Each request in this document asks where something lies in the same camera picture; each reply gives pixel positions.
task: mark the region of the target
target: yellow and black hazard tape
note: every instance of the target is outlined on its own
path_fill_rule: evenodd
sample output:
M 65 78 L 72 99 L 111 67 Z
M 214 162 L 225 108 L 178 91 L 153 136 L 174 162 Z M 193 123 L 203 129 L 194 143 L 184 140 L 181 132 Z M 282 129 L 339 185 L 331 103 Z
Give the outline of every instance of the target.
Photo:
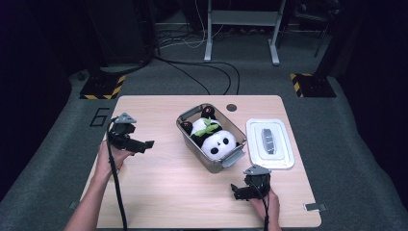
M 81 99 L 115 99 L 122 88 L 123 82 L 125 81 L 126 76 L 123 75 L 117 80 L 117 84 L 113 89 L 112 93 L 109 94 L 81 94 Z
M 296 92 L 296 95 L 298 97 L 303 97 L 303 92 L 302 89 L 300 88 L 299 82 L 297 80 L 297 77 L 301 76 L 313 76 L 312 74 L 299 74 L 299 73 L 291 73 L 291 79 L 294 87 L 294 91 Z

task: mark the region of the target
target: metal bracket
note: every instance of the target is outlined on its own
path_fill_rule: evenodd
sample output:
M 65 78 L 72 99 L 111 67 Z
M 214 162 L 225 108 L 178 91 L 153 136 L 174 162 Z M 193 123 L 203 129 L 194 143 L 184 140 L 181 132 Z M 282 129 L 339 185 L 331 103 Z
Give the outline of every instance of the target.
M 130 115 L 123 113 L 115 120 L 115 123 L 136 123 L 136 120 L 133 119 Z
M 317 203 L 303 204 L 303 208 L 307 211 L 318 211 L 318 212 L 323 212 L 323 211 L 328 210 L 325 204 L 317 204 Z
M 71 210 L 76 210 L 79 205 L 79 201 L 72 201 L 67 207 Z
M 271 173 L 270 169 L 254 165 L 244 172 L 246 175 L 262 175 Z

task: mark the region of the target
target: white desk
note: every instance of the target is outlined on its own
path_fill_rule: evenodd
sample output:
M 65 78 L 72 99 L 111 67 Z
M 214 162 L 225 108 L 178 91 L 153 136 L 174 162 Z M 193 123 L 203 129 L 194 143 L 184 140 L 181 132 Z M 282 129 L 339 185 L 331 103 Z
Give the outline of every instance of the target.
M 255 25 L 255 26 L 273 26 L 273 36 L 268 40 L 272 63 L 279 65 L 278 53 L 276 51 L 276 38 L 278 36 L 280 23 L 286 0 L 281 0 L 278 12 L 245 12 L 245 11 L 215 11 L 213 10 L 212 0 L 208 1 L 208 38 L 205 49 L 204 61 L 211 60 L 213 51 L 213 24 L 226 25 Z

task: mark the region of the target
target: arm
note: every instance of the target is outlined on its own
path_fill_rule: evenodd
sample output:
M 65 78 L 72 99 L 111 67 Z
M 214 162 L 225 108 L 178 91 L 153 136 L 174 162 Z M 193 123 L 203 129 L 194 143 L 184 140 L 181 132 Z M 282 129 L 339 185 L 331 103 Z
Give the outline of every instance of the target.
M 111 146 L 111 149 L 116 168 L 120 168 L 123 165 L 123 161 L 129 155 L 135 154 L 130 151 L 118 150 L 113 146 Z M 84 198 L 81 200 L 81 203 L 66 225 L 65 231 L 96 229 L 103 195 L 111 175 L 112 169 L 109 164 L 107 143 L 106 141 L 102 141 L 99 147 L 95 173 L 90 180 Z
M 275 194 L 275 192 L 270 189 L 269 191 L 269 205 L 268 205 L 268 215 L 269 215 L 269 225 L 268 231 L 281 231 L 282 229 L 279 226 L 279 211 L 280 211 L 280 204 L 279 204 L 279 197 Z M 253 207 L 255 208 L 257 214 L 264 219 L 265 218 L 265 206 L 261 199 L 250 199 L 249 200 Z

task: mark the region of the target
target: white plastic container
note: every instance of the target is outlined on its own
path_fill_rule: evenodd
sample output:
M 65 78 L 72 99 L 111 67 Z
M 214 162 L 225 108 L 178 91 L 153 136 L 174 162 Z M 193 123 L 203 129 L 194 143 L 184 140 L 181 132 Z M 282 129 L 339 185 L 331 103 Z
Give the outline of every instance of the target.
M 249 156 L 253 165 L 289 169 L 294 165 L 285 124 L 276 118 L 251 118 L 246 122 Z

